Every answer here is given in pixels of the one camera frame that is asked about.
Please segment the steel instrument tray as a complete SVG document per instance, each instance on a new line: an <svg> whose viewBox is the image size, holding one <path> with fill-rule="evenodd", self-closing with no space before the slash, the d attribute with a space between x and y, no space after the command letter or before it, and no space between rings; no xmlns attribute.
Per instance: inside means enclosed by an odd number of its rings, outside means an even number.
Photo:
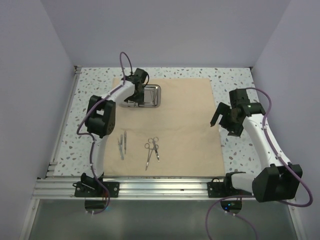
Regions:
<svg viewBox="0 0 320 240"><path fill-rule="evenodd" d="M138 101L128 100L119 104L123 108L157 108L161 104L161 87L158 84L143 84L143 93Z"/></svg>

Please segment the steel surgical scissors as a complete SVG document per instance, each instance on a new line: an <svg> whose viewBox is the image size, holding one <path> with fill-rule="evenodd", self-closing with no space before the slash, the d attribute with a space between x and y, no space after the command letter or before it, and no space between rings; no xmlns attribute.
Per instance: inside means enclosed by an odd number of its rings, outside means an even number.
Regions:
<svg viewBox="0 0 320 240"><path fill-rule="evenodd" d="M148 139L148 146L150 151L154 151L157 161L160 162L160 155L158 151L159 146L157 144L158 141L159 141L159 138L157 136L150 137Z"/></svg>

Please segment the steel needle holder clamp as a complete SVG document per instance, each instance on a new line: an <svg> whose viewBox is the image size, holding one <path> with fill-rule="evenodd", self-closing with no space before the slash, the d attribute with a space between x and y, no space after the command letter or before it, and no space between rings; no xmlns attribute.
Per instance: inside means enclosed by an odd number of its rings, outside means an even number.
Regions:
<svg viewBox="0 0 320 240"><path fill-rule="evenodd" d="M157 144L151 146L150 143L146 143L146 144L144 145L144 148L145 148L145 149L148 149L148 154L147 154L147 160L146 160L145 170L148 169L152 152L155 151L155 150L157 150L158 147L159 147L159 146L158 146Z"/></svg>

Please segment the beige cloth wrap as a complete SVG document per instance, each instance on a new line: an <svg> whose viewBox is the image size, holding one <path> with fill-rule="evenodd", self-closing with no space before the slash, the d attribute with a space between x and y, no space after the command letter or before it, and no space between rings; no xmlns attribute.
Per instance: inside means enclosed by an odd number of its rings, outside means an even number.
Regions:
<svg viewBox="0 0 320 240"><path fill-rule="evenodd" d="M207 78L153 79L161 87L156 108L116 108L115 128L104 151L107 176L215 177L225 173L219 129L210 126L216 106ZM127 132L121 160L118 140ZM158 137L146 162L149 138Z"/></svg>

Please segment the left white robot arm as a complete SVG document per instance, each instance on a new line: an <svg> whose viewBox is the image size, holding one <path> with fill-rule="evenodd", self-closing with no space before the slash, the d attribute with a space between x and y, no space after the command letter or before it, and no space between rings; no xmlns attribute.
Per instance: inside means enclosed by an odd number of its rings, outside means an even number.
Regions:
<svg viewBox="0 0 320 240"><path fill-rule="evenodd" d="M89 99L87 113L82 121L86 135L92 138L89 152L89 173L81 175L81 183L92 196L107 192L103 184L103 155L109 135L116 125L116 108L123 102L141 104L146 84L143 81L121 81L105 95L93 95Z"/></svg>

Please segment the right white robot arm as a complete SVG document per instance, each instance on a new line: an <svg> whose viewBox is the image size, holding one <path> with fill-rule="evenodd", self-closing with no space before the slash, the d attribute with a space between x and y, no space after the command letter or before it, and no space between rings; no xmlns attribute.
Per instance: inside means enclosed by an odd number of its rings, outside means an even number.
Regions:
<svg viewBox="0 0 320 240"><path fill-rule="evenodd" d="M229 106L223 102L210 121L219 124L230 136L240 137L246 131L260 160L261 172L230 172L223 179L221 189L227 196L251 193L260 202L291 200L295 197L302 177L302 168L292 164L280 150L264 119L266 112L260 103Z"/></svg>

